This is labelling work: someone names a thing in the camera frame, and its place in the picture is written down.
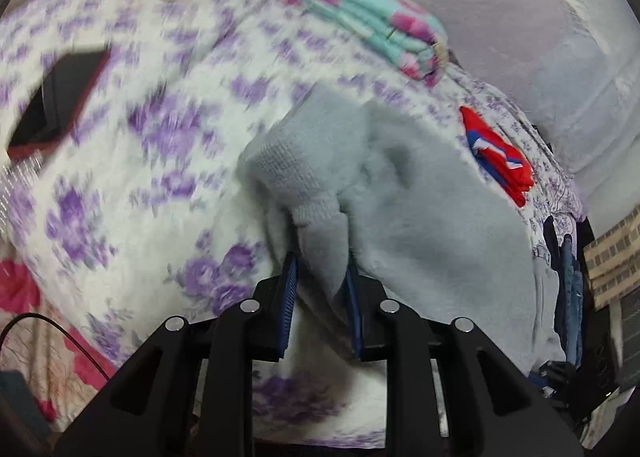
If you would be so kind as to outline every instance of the black cable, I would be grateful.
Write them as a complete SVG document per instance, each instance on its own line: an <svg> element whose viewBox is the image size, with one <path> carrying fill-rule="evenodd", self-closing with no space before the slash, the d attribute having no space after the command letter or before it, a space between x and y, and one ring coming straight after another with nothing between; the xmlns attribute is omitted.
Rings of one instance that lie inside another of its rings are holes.
<svg viewBox="0 0 640 457"><path fill-rule="evenodd" d="M20 321L20 320L24 320L25 318L37 318L38 320L43 320L45 322L47 322L50 325L53 325L56 329L58 329L60 332L62 332L76 347L78 347L78 349L82 352L82 354L84 354L87 359L89 361L91 361L94 364L94 367L98 370L98 372L100 372L102 374L102 377L108 381L109 380L109 376L107 376L107 373L102 369L102 367L98 364L98 362L96 360L94 360L94 358L92 358L91 354L89 354L84 347L82 347L82 345L80 345L71 334L69 334L68 332L65 331L65 329L63 329L60 325L58 325L57 323L55 323L53 320L47 318L46 316L43 316L42 314L38 314L36 312L26 312L23 314L18 314L14 319L12 319L9 323L7 323L6 327L2 330L2 333L0 333L0 353L2 352L2 345L4 344L4 341L6 339L6 337L9 334L9 331L15 327L15 325Z"/></svg>

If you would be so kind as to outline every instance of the metal screw head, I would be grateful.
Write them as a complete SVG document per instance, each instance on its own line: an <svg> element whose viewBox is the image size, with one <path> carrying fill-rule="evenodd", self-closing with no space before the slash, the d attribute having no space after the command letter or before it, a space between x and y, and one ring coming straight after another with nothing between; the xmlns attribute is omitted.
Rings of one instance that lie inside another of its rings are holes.
<svg viewBox="0 0 640 457"><path fill-rule="evenodd" d="M457 318L453 323L456 329L463 332L471 332L476 326L469 318Z"/></svg>
<svg viewBox="0 0 640 457"><path fill-rule="evenodd" d="M242 310L242 312L256 312L258 309L260 309L260 302L254 299L244 300L240 304L240 309Z"/></svg>
<svg viewBox="0 0 640 457"><path fill-rule="evenodd" d="M180 316L172 316L164 322L164 328L168 331L179 331L184 327L184 319Z"/></svg>
<svg viewBox="0 0 640 457"><path fill-rule="evenodd" d="M380 302L380 309L384 312L398 312L400 310L400 304L396 300L382 300L382 302Z"/></svg>

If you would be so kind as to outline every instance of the pink floral fabric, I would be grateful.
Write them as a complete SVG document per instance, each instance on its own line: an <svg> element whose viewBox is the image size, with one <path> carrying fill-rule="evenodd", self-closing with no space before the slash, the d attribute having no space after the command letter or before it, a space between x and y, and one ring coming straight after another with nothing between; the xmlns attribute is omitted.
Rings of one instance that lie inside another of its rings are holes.
<svg viewBox="0 0 640 457"><path fill-rule="evenodd" d="M17 314L38 312L59 323L113 376L114 366L71 328L45 298L29 269L2 246L0 330ZM54 431L61 431L104 385L104 378L84 354L51 325L25 319L9 333L0 353L0 371L20 371Z"/></svg>

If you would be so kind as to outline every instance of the black metal frame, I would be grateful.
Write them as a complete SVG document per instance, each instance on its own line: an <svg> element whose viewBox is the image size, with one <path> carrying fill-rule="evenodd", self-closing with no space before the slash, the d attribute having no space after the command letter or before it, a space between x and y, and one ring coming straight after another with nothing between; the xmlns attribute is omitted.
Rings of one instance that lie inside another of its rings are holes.
<svg viewBox="0 0 640 457"><path fill-rule="evenodd" d="M255 301L215 320L189 325L169 318L62 435L55 457L183 455L206 358L195 454L252 457L252 359L278 360L271 336L278 315L267 305L278 280L261 281ZM431 359L440 369L453 455L583 455L548 401L473 322L424 320L388 300L382 284L361 277L353 265L345 282L359 357L387 362L389 456L444 455Z"/></svg>

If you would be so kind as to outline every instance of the red blue fabric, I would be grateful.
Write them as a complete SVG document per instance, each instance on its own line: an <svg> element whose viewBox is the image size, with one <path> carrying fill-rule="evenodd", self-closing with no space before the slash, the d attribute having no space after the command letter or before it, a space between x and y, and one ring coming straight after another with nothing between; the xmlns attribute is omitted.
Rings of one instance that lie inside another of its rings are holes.
<svg viewBox="0 0 640 457"><path fill-rule="evenodd" d="M520 150L504 142L471 108L461 106L460 113L466 140L478 164L522 208L526 203L524 194L534 185L529 161Z"/></svg>

